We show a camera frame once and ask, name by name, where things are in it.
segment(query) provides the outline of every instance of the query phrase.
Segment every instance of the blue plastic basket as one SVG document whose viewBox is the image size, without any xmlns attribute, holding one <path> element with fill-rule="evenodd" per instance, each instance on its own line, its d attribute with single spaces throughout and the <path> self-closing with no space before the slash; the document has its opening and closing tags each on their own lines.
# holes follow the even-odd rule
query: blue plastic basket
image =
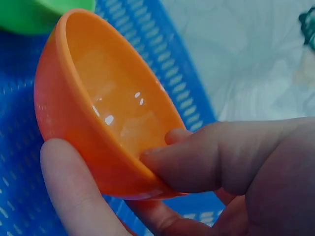
<svg viewBox="0 0 315 236">
<path fill-rule="evenodd" d="M 186 126 L 215 121 L 195 69 L 158 0 L 98 0 L 96 13 L 137 49 L 160 79 Z M 0 32 L 0 235 L 66 235 L 50 203 L 39 164 L 43 143 L 33 107 L 36 65 L 47 36 Z M 151 235 L 122 200 L 105 196 L 139 235 Z M 166 201 L 188 218 L 212 225 L 222 203 L 212 193 Z"/>
</svg>

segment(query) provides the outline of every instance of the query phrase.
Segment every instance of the white surface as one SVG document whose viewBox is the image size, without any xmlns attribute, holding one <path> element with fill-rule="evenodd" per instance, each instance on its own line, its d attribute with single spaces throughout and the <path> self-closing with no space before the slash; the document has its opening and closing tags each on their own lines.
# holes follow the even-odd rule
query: white surface
<svg viewBox="0 0 315 236">
<path fill-rule="evenodd" d="M 162 2 L 220 120 L 315 115 L 315 83 L 293 79 L 304 42 L 298 16 L 315 0 Z"/>
</svg>

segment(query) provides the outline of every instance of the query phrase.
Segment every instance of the orange plastic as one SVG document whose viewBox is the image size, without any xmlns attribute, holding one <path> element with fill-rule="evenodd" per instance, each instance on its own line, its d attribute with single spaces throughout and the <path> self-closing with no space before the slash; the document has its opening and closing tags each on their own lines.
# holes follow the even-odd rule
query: orange plastic
<svg viewBox="0 0 315 236">
<path fill-rule="evenodd" d="M 38 64 L 34 99 L 44 140 L 74 145 L 103 194 L 181 195 L 138 157 L 165 146 L 165 134 L 183 122 L 148 65 L 99 16 L 74 9 L 60 18 Z"/>
</svg>

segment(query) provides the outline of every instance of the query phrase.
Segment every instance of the skin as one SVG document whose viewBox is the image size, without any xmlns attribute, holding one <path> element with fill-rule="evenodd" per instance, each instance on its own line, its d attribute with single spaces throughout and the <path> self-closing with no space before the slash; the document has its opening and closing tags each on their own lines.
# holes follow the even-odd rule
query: skin
<svg viewBox="0 0 315 236">
<path fill-rule="evenodd" d="M 181 192 L 215 191 L 226 209 L 211 228 L 162 202 L 128 202 L 158 236 L 315 235 L 315 119 L 222 122 L 173 130 L 169 146 L 141 160 Z M 130 236 L 102 198 L 79 153 L 50 140 L 41 166 L 52 203 L 72 236 Z"/>
</svg>

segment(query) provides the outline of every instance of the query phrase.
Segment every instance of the green bowl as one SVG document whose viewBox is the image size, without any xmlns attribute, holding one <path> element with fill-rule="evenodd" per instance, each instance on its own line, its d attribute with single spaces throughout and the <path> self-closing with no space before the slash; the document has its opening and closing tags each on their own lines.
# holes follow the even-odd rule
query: green bowl
<svg viewBox="0 0 315 236">
<path fill-rule="evenodd" d="M 73 8 L 94 11 L 95 0 L 0 0 L 0 28 L 17 34 L 44 34 Z"/>
</svg>

